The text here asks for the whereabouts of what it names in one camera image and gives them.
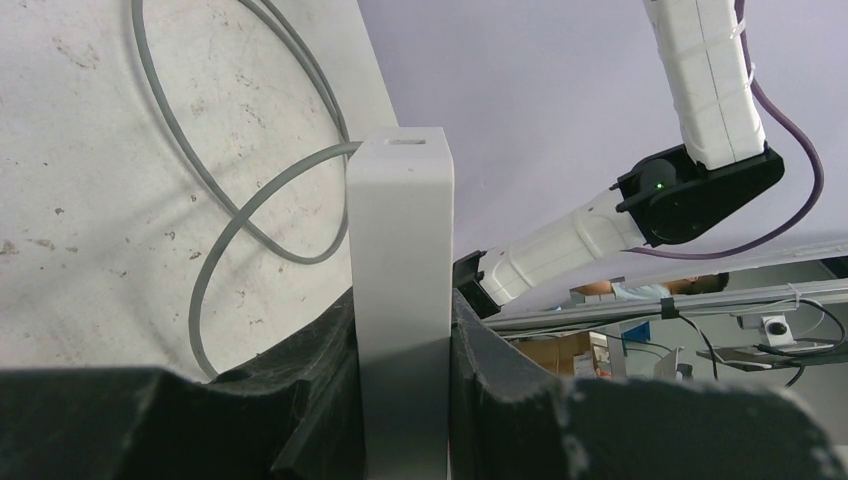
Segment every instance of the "black cable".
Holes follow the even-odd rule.
[[[629,315],[625,318],[616,318],[614,320],[586,320],[586,321],[583,321],[583,322],[572,323],[572,324],[568,324],[568,325],[562,325],[562,327],[566,328],[566,327],[571,327],[571,326],[575,326],[575,325],[589,324],[590,326],[588,326],[588,327],[587,326],[581,326],[579,328],[581,330],[585,329],[585,328],[595,329],[595,328],[601,328],[601,327],[608,327],[610,325],[615,325],[616,323],[629,322],[630,320],[639,320],[639,319],[643,319],[643,318],[644,319],[648,319],[648,318],[657,319],[657,318],[659,318],[659,312],[657,312],[656,315]],[[497,325],[495,325],[495,326],[487,325],[487,326],[497,333],[506,333],[508,335],[519,334],[519,333],[531,333],[531,332],[538,331],[540,329],[556,328],[556,325],[552,325],[552,326],[549,326],[549,327],[534,327],[534,328],[498,327]]]
[[[652,347],[662,348],[663,350],[665,350],[665,351],[666,351],[666,352],[668,352],[668,353],[674,353],[674,350],[672,350],[672,349],[670,349],[670,348],[666,347],[665,345],[660,345],[659,343],[646,342],[646,341],[644,341],[644,340],[636,340],[636,339],[633,339],[633,338],[622,338],[622,337],[616,337],[615,335],[610,335],[610,334],[608,334],[608,333],[605,333],[604,335],[606,335],[606,336],[608,336],[608,337],[610,337],[610,338],[614,338],[614,339],[616,339],[616,340],[621,340],[622,342],[641,343],[642,345],[650,345],[650,346],[652,346]]]
[[[804,370],[806,370],[806,368],[803,365],[798,365],[798,371],[795,372],[795,376],[793,376],[791,379],[789,379],[788,382],[786,382],[786,385],[785,385],[786,388],[789,388],[792,385],[795,385],[795,382],[797,382],[798,379],[801,378],[801,375],[804,374]]]
[[[695,325],[695,322],[693,322],[692,320],[689,320],[688,318],[684,317],[683,315],[680,315],[679,313],[677,314],[677,316],[681,320],[683,320],[684,322],[688,323],[692,328],[694,328],[695,330],[697,330],[698,333],[701,334],[701,338],[704,339],[704,343],[707,344],[707,348],[710,350],[710,360],[713,361],[713,377],[716,380],[718,380],[718,361],[716,360],[715,350],[713,349],[713,344],[710,343],[710,339],[707,338],[706,335],[704,335],[704,332],[702,332],[701,329],[698,328],[697,325]]]
[[[842,322],[840,322],[839,319],[836,318],[836,316],[833,313],[830,312],[830,310],[824,308],[823,306],[821,306],[817,302],[807,300],[806,298],[802,298],[798,301],[800,303],[803,303],[804,305],[809,305],[811,307],[816,308],[818,311],[824,313],[825,315],[830,317],[831,320],[836,322],[836,326],[839,327],[839,331],[840,331],[840,334],[841,334],[840,337],[839,337],[839,340],[837,340],[836,343],[834,343],[833,346],[830,347],[830,348],[816,350],[814,352],[784,352],[783,350],[779,350],[777,348],[769,347],[768,345],[762,345],[762,344],[757,345],[757,350],[759,350],[761,352],[769,353],[771,355],[780,355],[782,357],[804,358],[804,357],[814,357],[816,355],[823,355],[825,353],[830,353],[830,352],[836,350],[837,348],[841,347],[842,344],[845,343],[845,338],[846,338],[846,336],[848,336],[848,334],[846,334],[846,332],[845,332],[845,325],[842,325]]]

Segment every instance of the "stain on floor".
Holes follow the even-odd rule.
[[[3,242],[3,248],[0,249],[0,256],[17,255],[19,253],[21,252],[18,251],[17,247],[15,247],[15,244],[12,243],[10,240],[6,240]]]

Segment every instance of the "gray cable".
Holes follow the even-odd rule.
[[[266,6],[270,3],[270,0],[262,0]],[[344,117],[341,113],[341,110],[338,107],[338,102],[336,101],[335,95],[333,94],[332,89],[330,88],[329,83],[327,83],[327,79],[324,76],[323,71],[321,71],[320,66],[315,61],[315,57],[306,47],[303,40],[294,30],[288,21],[285,20],[285,17],[280,13],[276,7],[269,9],[273,13],[273,15],[283,24],[283,28],[280,28],[278,24],[274,22],[274,20],[268,16],[258,5],[251,2],[250,0],[239,0],[245,7],[247,7],[251,12],[253,12],[260,20],[262,20],[273,32],[277,35],[277,37],[288,47],[291,51],[292,55],[295,57],[297,62],[303,67],[303,70],[309,76],[309,79],[312,81],[312,84],[315,86],[318,94],[321,96],[321,100],[324,102],[324,105],[327,107],[327,110],[330,113],[330,116],[333,119],[333,123],[339,130],[339,138],[342,142],[348,142],[350,140],[347,132],[347,126],[344,121]],[[162,84],[159,81],[159,77],[156,74],[156,68],[153,65],[153,57],[150,53],[150,46],[147,43],[147,33],[144,28],[144,0],[132,0],[132,24],[133,24],[133,32],[135,34],[135,40],[138,47],[138,55],[141,60],[141,65],[144,69],[144,74],[147,76],[147,81],[150,84],[150,90],[153,92],[153,97],[156,100],[156,104],[159,106],[159,110],[162,112],[162,116],[165,119],[165,123],[168,125],[168,129],[171,131],[171,134],[174,135],[174,139],[179,144],[183,153],[185,153],[188,158],[189,163],[194,167],[197,171],[200,178],[209,187],[209,190],[218,198],[218,200],[224,205],[224,207],[230,212],[231,215],[236,215],[239,211],[238,206],[230,199],[230,197],[224,192],[224,190],[218,185],[218,182],[215,181],[215,178],[206,169],[206,166],[203,165],[203,162],[197,156],[197,153],[192,148],[185,134],[183,133],[182,128],[180,127],[179,122],[177,121],[177,117],[174,115],[173,110],[171,109],[170,104],[165,96],[165,91],[162,88]],[[292,253],[278,243],[273,241],[270,237],[268,237],[265,232],[260,230],[256,225],[251,222],[246,222],[244,227],[253,235],[257,240],[259,240],[262,245],[267,247],[269,250],[274,252],[286,260],[295,263],[301,263],[304,265],[314,265],[317,263],[321,263],[324,260],[330,258],[335,254],[335,252],[339,249],[344,240],[345,234],[347,233],[347,203],[345,202],[344,211],[342,213],[342,220],[339,225],[339,230],[336,233],[336,237],[333,239],[332,244],[325,250],[323,253],[314,256],[314,257],[304,257]]]
[[[219,236],[218,240],[215,241],[215,244],[212,245],[212,249],[209,250],[209,254],[206,256],[206,260],[200,268],[200,273],[197,275],[197,280],[194,283],[194,289],[191,292],[191,304],[188,309],[188,338],[191,343],[191,350],[194,352],[194,357],[197,359],[197,363],[200,365],[200,368],[204,373],[209,375],[210,378],[214,378],[218,375],[218,372],[209,362],[209,358],[206,356],[206,352],[203,349],[203,340],[200,336],[200,311],[203,306],[203,297],[206,294],[206,289],[209,287],[209,280],[212,278],[212,273],[215,271],[218,261],[224,254],[224,250],[226,250],[230,241],[232,241],[238,231],[248,223],[250,216],[253,215],[253,213],[261,207],[265,201],[271,198],[277,190],[283,188],[300,174],[320,163],[341,155],[352,154],[356,151],[360,144],[361,142],[348,142],[327,147],[319,152],[313,153],[303,160],[299,160],[294,165],[283,170],[282,173],[274,177],[273,180],[265,184],[264,187],[259,189],[258,192],[250,197],[250,200],[244,204],[241,210],[236,212],[230,220],[230,223],[228,223],[224,228],[224,231],[221,232],[221,236]]]

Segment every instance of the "cardboard box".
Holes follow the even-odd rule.
[[[549,372],[564,377],[611,377],[606,336],[580,332],[526,340],[513,346]]]

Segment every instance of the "white rectangular block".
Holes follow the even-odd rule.
[[[348,166],[368,478],[447,476],[453,190],[441,128],[380,130]]]

